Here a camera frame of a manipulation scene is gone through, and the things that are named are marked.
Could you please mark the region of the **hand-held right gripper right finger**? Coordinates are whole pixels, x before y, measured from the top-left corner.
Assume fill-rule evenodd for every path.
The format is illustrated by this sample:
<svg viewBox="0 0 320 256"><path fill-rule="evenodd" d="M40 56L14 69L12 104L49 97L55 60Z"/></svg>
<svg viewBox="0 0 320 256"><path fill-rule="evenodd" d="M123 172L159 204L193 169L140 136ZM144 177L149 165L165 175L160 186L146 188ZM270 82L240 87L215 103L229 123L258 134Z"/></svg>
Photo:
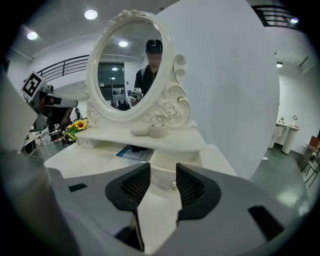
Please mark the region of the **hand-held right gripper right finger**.
<svg viewBox="0 0 320 256"><path fill-rule="evenodd" d="M178 163L182 208L162 256L282 256L306 218L236 176Z"/></svg>

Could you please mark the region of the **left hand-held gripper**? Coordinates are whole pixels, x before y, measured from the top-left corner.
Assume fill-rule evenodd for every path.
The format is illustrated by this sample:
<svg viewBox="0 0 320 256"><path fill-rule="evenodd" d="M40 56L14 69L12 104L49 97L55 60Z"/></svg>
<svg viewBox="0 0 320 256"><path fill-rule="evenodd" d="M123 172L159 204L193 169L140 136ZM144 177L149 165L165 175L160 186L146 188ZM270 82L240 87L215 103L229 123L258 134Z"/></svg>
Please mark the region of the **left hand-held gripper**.
<svg viewBox="0 0 320 256"><path fill-rule="evenodd" d="M21 92L28 105L37 114L34 125L57 125L62 123L60 108L76 108L78 101L54 95L54 87L37 73L25 79Z"/></svg>

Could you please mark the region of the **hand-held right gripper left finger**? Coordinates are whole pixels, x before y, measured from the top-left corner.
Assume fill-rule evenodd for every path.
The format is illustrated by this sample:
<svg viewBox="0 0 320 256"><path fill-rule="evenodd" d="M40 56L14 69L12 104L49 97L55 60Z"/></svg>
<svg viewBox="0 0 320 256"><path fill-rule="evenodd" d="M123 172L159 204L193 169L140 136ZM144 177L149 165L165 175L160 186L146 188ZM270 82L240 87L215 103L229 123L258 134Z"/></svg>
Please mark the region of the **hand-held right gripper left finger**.
<svg viewBox="0 0 320 256"><path fill-rule="evenodd" d="M148 163L74 178L48 168L56 201L78 256L142 256L138 206L151 183Z"/></svg>

